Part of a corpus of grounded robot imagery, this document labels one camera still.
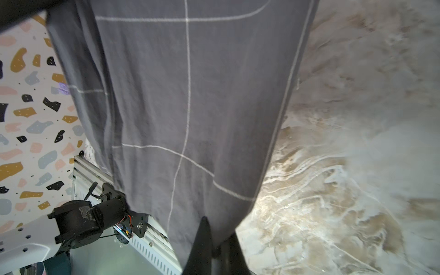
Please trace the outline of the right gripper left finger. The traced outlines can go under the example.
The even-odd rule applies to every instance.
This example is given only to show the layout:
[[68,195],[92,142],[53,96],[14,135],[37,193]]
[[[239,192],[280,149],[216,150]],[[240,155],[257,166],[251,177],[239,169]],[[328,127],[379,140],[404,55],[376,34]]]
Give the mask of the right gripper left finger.
[[213,240],[209,221],[203,217],[182,275],[211,275]]

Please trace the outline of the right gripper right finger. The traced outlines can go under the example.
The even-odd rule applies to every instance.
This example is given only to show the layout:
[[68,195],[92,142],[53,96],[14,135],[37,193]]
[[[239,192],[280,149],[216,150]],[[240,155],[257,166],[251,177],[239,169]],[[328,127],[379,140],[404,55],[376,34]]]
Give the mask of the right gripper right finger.
[[220,274],[221,275],[252,275],[236,233],[233,233],[220,246]]

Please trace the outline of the grey checked pillowcase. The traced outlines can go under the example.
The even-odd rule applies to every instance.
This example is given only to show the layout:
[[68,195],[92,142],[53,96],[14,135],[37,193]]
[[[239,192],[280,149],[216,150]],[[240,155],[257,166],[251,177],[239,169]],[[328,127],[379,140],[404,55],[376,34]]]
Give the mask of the grey checked pillowcase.
[[252,210],[317,1],[65,1],[47,29],[96,162],[182,267]]

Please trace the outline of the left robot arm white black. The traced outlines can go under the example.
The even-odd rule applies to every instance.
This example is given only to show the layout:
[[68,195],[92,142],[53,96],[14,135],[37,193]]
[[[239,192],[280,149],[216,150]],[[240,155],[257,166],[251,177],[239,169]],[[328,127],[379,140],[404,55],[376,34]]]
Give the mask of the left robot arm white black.
[[125,217],[124,203],[117,198],[95,206],[75,200],[56,207],[48,215],[1,234],[1,274],[91,244]]

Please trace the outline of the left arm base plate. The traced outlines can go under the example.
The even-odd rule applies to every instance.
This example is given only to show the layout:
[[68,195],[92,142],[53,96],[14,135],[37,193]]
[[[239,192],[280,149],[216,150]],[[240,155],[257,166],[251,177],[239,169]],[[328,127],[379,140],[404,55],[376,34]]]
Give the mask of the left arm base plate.
[[104,226],[108,228],[122,224],[123,233],[128,239],[132,239],[134,235],[143,238],[147,230],[148,215],[131,210],[126,196],[110,183],[103,183],[102,195],[102,203],[97,207],[102,212]]

